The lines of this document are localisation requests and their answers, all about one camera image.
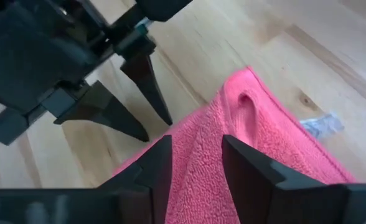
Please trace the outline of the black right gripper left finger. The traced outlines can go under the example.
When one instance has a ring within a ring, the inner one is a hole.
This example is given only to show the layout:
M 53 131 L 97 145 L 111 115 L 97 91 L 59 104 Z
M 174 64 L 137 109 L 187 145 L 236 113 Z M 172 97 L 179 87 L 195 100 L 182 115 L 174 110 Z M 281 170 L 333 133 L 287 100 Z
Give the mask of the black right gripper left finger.
M 172 180 L 172 138 L 97 188 L 0 189 L 0 223 L 164 223 Z

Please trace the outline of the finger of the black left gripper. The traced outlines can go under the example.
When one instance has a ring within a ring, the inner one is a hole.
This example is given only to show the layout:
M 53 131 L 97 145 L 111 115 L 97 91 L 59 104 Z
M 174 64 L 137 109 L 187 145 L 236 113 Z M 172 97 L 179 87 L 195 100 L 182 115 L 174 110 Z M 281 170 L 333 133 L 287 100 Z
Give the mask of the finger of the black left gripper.
M 128 136 L 149 141 L 144 126 L 99 81 L 79 89 L 58 86 L 44 94 L 39 104 L 27 113 L 5 108 L 0 112 L 0 143 L 10 145 L 45 112 L 56 117 L 54 124 L 85 120 L 102 124 Z
M 156 44 L 148 36 L 145 26 L 134 28 L 113 46 L 116 54 L 124 58 L 120 70 L 138 87 L 159 117 L 168 125 L 173 123 L 166 102 L 157 83 L 151 54 Z

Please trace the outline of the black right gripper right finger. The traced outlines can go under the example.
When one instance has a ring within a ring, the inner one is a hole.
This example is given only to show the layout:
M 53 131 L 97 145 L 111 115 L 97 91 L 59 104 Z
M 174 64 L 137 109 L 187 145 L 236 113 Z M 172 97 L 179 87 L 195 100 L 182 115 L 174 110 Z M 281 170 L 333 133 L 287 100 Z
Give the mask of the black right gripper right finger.
M 366 223 L 366 184 L 323 184 L 231 135 L 222 162 L 241 223 Z

